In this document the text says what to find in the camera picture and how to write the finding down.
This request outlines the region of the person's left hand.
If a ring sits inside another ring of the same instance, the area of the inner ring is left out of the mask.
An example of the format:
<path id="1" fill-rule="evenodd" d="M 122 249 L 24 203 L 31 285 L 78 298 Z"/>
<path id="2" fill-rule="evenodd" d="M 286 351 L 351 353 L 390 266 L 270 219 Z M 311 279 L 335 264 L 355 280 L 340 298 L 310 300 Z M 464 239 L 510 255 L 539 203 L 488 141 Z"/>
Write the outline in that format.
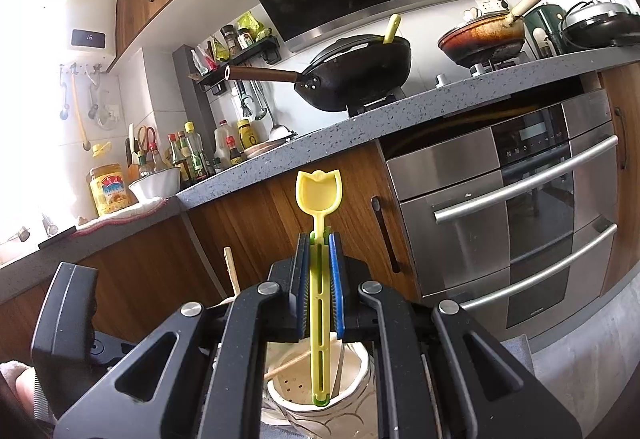
<path id="1" fill-rule="evenodd" d="M 36 372 L 33 367 L 10 360 L 1 363 L 1 424 L 8 425 L 17 417 L 17 409 L 34 418 Z"/>

